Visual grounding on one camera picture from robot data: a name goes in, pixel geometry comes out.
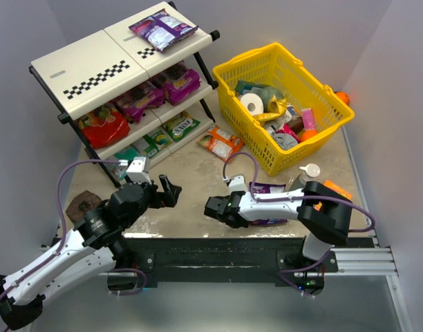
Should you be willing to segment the purple candy bag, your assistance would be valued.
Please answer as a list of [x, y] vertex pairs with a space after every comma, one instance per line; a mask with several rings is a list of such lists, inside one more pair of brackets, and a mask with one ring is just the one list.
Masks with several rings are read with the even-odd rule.
[[194, 34], [198, 27], [185, 23], [162, 9], [130, 25], [129, 30], [162, 52]]
[[[254, 186], [254, 193], [255, 194], [274, 194], [274, 193], [281, 193], [284, 192], [286, 189], [285, 184], [277, 185], [277, 184], [267, 184], [267, 183], [253, 183], [250, 182], [250, 185]], [[287, 219], [257, 219], [255, 221], [251, 221], [252, 225], [275, 225], [275, 224], [284, 224], [287, 223]]]

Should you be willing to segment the teal candy bag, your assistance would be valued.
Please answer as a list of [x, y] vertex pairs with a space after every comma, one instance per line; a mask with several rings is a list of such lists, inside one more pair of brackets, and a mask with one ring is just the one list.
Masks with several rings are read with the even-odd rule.
[[[131, 145], [124, 148], [123, 150], [117, 152], [111, 157], [108, 157], [108, 160], [128, 160], [133, 161], [135, 157], [140, 157], [142, 154], [140, 154], [137, 149]], [[107, 163], [106, 168], [112, 173], [112, 175], [115, 177], [116, 180], [122, 181], [124, 180], [124, 177], [126, 176], [126, 170], [127, 165], [119, 165], [119, 164], [112, 164]]]

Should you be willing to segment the green lime candy bag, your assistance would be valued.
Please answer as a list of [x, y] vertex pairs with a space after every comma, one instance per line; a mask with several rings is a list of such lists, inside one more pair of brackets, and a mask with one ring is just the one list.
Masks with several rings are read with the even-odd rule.
[[136, 140], [132, 146], [140, 155], [146, 156], [147, 158], [153, 158], [172, 143], [173, 140], [164, 129], [162, 127], [157, 127]]

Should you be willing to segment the orange candy bag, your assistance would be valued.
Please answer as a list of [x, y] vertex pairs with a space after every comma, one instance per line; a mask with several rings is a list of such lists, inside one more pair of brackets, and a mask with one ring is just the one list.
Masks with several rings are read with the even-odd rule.
[[244, 145], [241, 138], [222, 130], [215, 124], [206, 130], [205, 134], [197, 141], [197, 144], [224, 162], [231, 155], [239, 152]]

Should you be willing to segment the green fruit candy bag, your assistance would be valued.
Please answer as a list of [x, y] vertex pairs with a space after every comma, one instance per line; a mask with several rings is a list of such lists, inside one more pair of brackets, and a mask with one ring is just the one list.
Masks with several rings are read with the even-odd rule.
[[193, 131], [200, 121], [190, 113], [182, 111], [162, 124], [164, 130], [175, 142], [181, 141], [188, 133]]

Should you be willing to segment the red fruit candy bag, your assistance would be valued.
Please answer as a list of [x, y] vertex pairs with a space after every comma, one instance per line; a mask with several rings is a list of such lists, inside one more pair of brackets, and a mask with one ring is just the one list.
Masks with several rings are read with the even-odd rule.
[[126, 118], [110, 102], [81, 116], [75, 124], [94, 149], [108, 147], [125, 138], [130, 131]]

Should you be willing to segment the magenta grape candy bag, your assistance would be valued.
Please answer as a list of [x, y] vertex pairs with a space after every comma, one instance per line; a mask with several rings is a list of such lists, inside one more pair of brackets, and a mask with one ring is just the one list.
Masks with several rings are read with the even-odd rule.
[[164, 93], [164, 98], [172, 105], [179, 104], [200, 87], [199, 74], [178, 62], [154, 75], [150, 81]]

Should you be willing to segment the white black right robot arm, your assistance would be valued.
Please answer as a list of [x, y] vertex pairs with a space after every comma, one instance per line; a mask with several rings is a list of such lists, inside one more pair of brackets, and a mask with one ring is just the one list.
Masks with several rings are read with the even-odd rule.
[[261, 219], [298, 221], [309, 231], [301, 255], [317, 261], [334, 246], [348, 242], [353, 204], [325, 185], [309, 181], [294, 191], [253, 194], [233, 191], [227, 196], [211, 196], [205, 216], [231, 228], [246, 228]]

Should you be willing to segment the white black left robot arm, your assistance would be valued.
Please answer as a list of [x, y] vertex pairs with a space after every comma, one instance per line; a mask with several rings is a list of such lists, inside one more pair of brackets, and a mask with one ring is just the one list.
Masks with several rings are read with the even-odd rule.
[[182, 188], [159, 177], [127, 183], [88, 211], [52, 248], [11, 275], [0, 275], [0, 316], [16, 331], [35, 321], [46, 301], [98, 273], [125, 268], [133, 258], [122, 233], [149, 208], [173, 208]]

